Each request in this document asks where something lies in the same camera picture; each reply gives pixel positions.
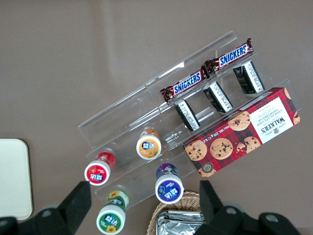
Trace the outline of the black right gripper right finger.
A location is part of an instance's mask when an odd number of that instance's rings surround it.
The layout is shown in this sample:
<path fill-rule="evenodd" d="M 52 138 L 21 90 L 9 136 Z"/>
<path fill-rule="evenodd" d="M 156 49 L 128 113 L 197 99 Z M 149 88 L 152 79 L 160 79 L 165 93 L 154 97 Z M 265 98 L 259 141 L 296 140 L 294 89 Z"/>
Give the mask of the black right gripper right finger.
<path fill-rule="evenodd" d="M 200 206 L 205 224 L 201 235 L 238 235 L 243 224 L 243 213 L 234 206 L 224 206 L 208 180 L 200 181 Z"/>

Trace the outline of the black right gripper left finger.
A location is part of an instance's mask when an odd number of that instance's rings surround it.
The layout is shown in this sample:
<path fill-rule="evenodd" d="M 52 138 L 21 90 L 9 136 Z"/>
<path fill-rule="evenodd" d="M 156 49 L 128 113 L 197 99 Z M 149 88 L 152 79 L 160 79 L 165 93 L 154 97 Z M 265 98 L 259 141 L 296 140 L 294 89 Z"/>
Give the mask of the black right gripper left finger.
<path fill-rule="evenodd" d="M 36 215 L 37 234 L 74 235 L 91 208 L 90 184 L 80 182 L 56 208 Z"/>

